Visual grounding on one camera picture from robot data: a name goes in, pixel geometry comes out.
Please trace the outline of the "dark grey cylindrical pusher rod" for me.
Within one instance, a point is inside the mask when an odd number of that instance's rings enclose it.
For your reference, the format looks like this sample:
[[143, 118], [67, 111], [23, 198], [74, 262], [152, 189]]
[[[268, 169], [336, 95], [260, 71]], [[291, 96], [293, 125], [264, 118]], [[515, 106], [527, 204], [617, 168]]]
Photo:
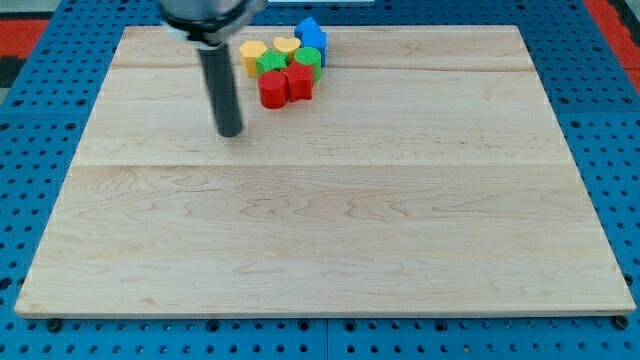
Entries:
[[228, 45], [198, 51], [217, 132], [225, 138], [239, 135], [243, 122]]

